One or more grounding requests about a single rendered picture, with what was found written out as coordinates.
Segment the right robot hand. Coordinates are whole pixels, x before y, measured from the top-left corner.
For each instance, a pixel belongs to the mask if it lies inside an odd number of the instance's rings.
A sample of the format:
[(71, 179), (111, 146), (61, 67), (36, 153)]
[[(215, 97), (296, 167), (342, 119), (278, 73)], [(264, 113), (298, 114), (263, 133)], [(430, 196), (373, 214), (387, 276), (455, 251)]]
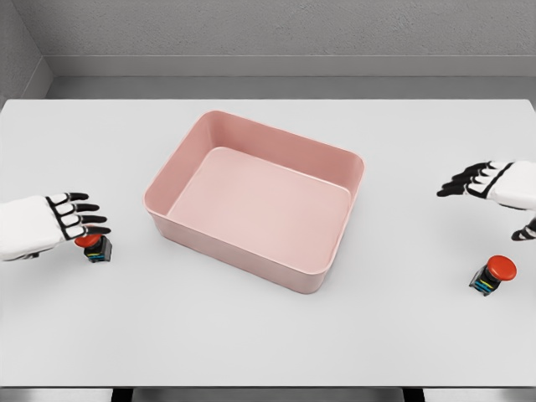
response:
[(470, 195), (505, 208), (534, 212), (531, 221), (515, 231), (513, 241), (536, 240), (536, 162), (479, 162), (451, 177), (437, 197)]

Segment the pink rectangular plastic basket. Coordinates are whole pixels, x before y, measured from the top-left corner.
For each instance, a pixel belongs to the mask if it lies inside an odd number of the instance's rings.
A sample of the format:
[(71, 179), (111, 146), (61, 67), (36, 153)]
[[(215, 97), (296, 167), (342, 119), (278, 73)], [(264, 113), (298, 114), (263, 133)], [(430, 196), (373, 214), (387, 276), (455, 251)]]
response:
[(354, 152), (208, 111), (143, 204), (164, 238), (311, 294), (335, 260), (364, 172)]

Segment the red mushroom-button industrial switch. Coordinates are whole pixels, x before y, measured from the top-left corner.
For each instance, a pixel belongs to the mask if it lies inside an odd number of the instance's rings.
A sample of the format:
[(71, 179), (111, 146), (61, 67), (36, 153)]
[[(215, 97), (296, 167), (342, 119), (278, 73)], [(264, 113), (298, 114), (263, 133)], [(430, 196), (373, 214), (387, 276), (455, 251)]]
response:
[(475, 273), (469, 287), (489, 296), (503, 281), (513, 280), (518, 273), (514, 262), (504, 255), (493, 255), (487, 263)]
[(112, 244), (103, 234), (92, 234), (75, 239), (75, 244), (84, 250), (84, 255), (91, 263), (109, 262)]

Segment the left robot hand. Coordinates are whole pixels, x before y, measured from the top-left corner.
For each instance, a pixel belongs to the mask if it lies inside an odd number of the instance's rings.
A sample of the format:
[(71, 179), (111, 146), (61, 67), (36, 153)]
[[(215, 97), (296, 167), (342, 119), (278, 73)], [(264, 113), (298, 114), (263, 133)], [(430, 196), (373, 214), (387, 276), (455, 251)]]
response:
[(0, 261), (27, 260), (88, 235), (108, 235), (86, 193), (34, 195), (0, 204)]

